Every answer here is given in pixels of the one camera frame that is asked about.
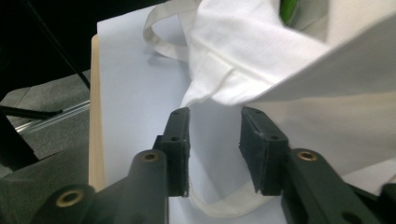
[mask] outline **white fabric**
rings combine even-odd
[[[178,4],[171,1],[156,8]],[[181,12],[190,13],[180,17],[188,57],[179,53],[180,46],[167,45],[163,50],[162,44],[155,45],[159,37],[150,30],[154,21],[176,14],[177,7],[163,15],[154,9],[156,15],[151,16],[156,19],[148,17],[144,32],[161,54],[189,61],[191,84],[181,106],[192,108],[191,119],[204,122],[217,116],[217,105],[197,104],[207,99],[239,109],[245,104],[259,108],[293,147],[322,153],[340,174],[395,156],[395,43],[373,30],[362,33],[394,14],[393,1],[330,1],[326,42],[284,27],[276,0],[204,0],[193,20],[191,11],[198,6],[194,4],[180,5]],[[323,33],[320,27],[311,30],[315,31]],[[371,39],[386,40],[390,49],[378,49]],[[237,116],[227,120],[234,123]],[[192,121],[191,128],[198,130],[194,125]],[[222,136],[207,128],[191,132],[191,138],[200,139],[191,140],[191,150],[200,149],[193,142],[214,144],[202,137],[210,134]],[[192,184],[198,181],[192,175]],[[249,188],[212,204],[194,195],[198,206],[216,217],[244,215],[267,200]]]

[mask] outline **gray floor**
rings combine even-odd
[[[69,108],[90,99],[90,92],[78,76],[61,78],[49,83],[10,92],[0,105],[39,111]],[[14,127],[30,122],[29,119],[8,117]],[[48,127],[22,135],[39,159],[66,148],[88,145],[89,111],[61,120]],[[0,178],[9,175],[8,168],[0,165]]]

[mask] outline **white tote bag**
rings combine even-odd
[[[191,197],[210,216],[241,216],[268,200],[254,193],[239,153],[243,105],[265,112],[292,147],[321,153],[340,175],[396,156],[396,5],[330,1],[304,33],[284,27],[278,9],[276,0],[173,0],[148,15],[146,41],[189,62],[181,106],[191,108],[191,156],[201,162],[191,166],[203,170],[191,174]],[[188,46],[152,29],[176,14]],[[237,175],[246,178],[235,182]],[[211,190],[227,197],[213,199]]]

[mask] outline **cloth bag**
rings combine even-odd
[[[146,41],[189,62],[191,84],[181,106],[191,108],[191,155],[212,173],[191,174],[191,197],[210,216],[244,215],[268,200],[254,193],[239,153],[243,105],[265,112],[292,147],[321,153],[340,175],[396,156],[395,4],[333,0],[326,15],[301,31],[285,27],[278,9],[276,0],[173,0],[148,15]],[[152,29],[172,15],[187,46]],[[313,37],[323,34],[325,40]],[[230,165],[216,167],[224,155]],[[245,175],[247,183],[234,183],[233,175]],[[198,198],[210,201],[210,188],[197,186],[209,182],[228,196],[203,203]]]

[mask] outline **green object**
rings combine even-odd
[[[279,15],[282,21],[289,25],[297,9],[298,0],[281,0]]]

